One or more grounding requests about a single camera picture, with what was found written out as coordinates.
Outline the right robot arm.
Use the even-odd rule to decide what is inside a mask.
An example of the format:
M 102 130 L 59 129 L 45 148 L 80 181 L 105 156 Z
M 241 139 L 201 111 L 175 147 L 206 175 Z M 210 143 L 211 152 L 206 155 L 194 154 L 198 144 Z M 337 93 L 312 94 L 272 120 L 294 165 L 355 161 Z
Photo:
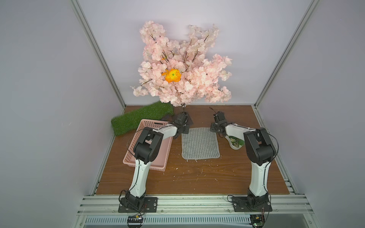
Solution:
M 265 128 L 249 128 L 236 123 L 229 123 L 223 112 L 217 112 L 213 117 L 211 132 L 222 134 L 227 140 L 230 140 L 230 137 L 243 140 L 247 157 L 252 164 L 252 177 L 247 197 L 233 197 L 232 203 L 244 211 L 271 212 L 267 182 L 270 165 L 277 152 L 270 134 Z

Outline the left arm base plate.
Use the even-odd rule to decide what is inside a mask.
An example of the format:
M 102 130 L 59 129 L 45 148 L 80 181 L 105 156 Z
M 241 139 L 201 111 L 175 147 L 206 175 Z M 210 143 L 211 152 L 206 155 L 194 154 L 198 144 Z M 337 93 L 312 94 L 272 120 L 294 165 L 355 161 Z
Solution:
M 144 213 L 157 211 L 158 198 L 157 197 L 141 197 L 136 198 L 133 195 L 123 197 L 120 199 L 118 212 L 119 213 Z

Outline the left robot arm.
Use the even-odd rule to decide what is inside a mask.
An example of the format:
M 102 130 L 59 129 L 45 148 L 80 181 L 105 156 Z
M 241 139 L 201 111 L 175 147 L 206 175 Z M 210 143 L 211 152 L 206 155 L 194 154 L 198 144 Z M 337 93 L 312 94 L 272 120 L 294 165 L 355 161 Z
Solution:
M 120 200 L 120 205 L 140 212 L 144 209 L 144 197 L 146 194 L 146 181 L 152 162 L 157 158 L 163 140 L 181 134 L 188 134 L 192 120 L 187 112 L 181 112 L 174 121 L 165 126 L 154 129 L 145 127 L 134 148 L 135 172 L 132 184 Z

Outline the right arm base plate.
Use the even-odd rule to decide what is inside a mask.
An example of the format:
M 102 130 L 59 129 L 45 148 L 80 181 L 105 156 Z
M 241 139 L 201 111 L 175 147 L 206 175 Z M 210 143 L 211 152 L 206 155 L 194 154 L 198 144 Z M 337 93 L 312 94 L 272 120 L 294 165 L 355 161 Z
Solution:
M 235 212 L 272 212 L 271 202 L 268 195 L 256 197 L 248 196 L 227 196 Z

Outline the grey striped dishcloth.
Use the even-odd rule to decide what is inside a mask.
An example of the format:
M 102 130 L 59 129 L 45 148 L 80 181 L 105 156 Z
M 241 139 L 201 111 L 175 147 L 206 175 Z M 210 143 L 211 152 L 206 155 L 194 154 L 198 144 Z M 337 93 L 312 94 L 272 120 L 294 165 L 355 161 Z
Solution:
M 219 158 L 217 134 L 210 128 L 191 128 L 188 134 L 182 134 L 182 157 L 185 160 L 207 160 Z

